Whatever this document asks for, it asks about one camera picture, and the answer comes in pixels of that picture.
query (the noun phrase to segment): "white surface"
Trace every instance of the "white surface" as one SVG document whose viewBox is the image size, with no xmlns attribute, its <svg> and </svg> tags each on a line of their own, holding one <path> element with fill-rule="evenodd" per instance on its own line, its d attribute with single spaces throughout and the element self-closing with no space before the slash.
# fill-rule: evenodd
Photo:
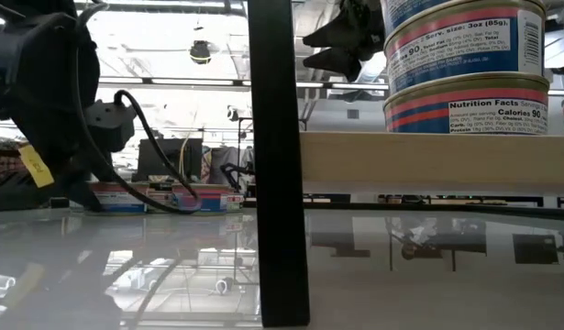
<svg viewBox="0 0 564 330">
<path fill-rule="evenodd" d="M 232 265 L 235 249 L 243 258 L 243 267 L 257 265 L 253 250 L 256 224 L 252 211 L 247 213 L 228 219 L 161 214 L 82 218 L 47 210 L 1 213 L 0 271 L 22 272 L 28 262 L 38 263 L 47 274 L 38 283 L 48 283 L 48 289 L 38 298 L 29 295 L 27 305 L 22 302 L 11 309 L 17 311 L 13 313 L 16 322 L 0 322 L 0 329 L 23 328 L 18 323 L 21 320 L 23 324 L 31 322 L 32 329 L 50 330 L 67 328 L 68 322 L 73 328 L 100 328 L 94 317 L 99 322 L 119 322 L 105 320 L 105 313 L 88 303 L 100 272 L 87 263 L 99 258 L 100 251 L 114 251 L 107 255 L 108 261 L 102 259 L 110 265 L 105 274 L 137 254 L 146 256 L 147 267 L 128 273 L 133 275 L 130 289 L 121 279 L 120 290 L 105 291 L 122 311 L 120 319 L 128 321 L 149 287 L 147 280 L 153 281 L 136 275 L 150 274 L 154 271 L 151 266 L 166 267 L 176 248 L 181 253 L 196 251 L 197 257 L 185 258 L 168 277 L 150 301 L 140 325 L 255 329 L 260 324 L 255 316 L 259 310 L 256 287 L 235 288 L 223 296 L 208 294 L 214 290 L 215 279 L 232 273 L 221 269 L 216 274 L 210 267 Z M 415 232 L 426 230 L 428 237 L 454 234 L 449 236 L 453 240 L 461 235 L 456 230 L 462 226 L 466 237 L 475 235 L 474 228 L 479 227 L 485 235 L 487 255 L 463 252 L 463 245 L 458 244 L 453 272 L 450 249 L 436 245 L 442 258 L 405 260 L 402 244 L 392 240 L 390 271 L 386 222 L 394 224 L 395 230 L 419 224 Z M 238 228 L 230 226 L 238 223 L 243 224 L 241 231 L 227 231 Z M 451 228 L 444 230 L 443 224 L 451 224 Z M 518 265 L 513 244 L 513 234 L 528 234 L 551 235 L 560 246 L 559 231 L 564 232 L 564 222 L 511 216 L 309 211 L 305 230 L 312 310 L 309 329 L 564 329 L 562 254 L 557 264 Z M 73 265 L 74 260 L 87 267 L 80 269 Z M 194 269 L 194 265 L 203 268 Z M 246 273 L 257 281 L 255 267 Z M 0 296 L 10 292 L 0 290 Z"/>
</svg>

